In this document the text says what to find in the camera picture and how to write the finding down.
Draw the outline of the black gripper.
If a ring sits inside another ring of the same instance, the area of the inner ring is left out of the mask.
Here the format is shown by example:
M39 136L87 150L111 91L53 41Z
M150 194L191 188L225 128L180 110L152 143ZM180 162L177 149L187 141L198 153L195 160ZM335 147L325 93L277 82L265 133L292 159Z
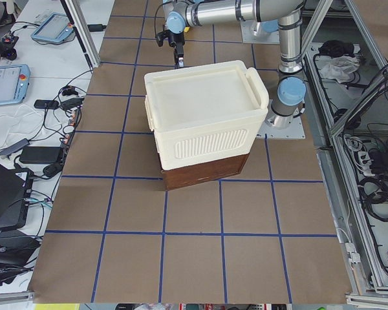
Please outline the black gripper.
M155 34L155 39L159 47L164 45L164 41L174 47L175 68L184 68L184 33L175 34L170 30L163 30Z

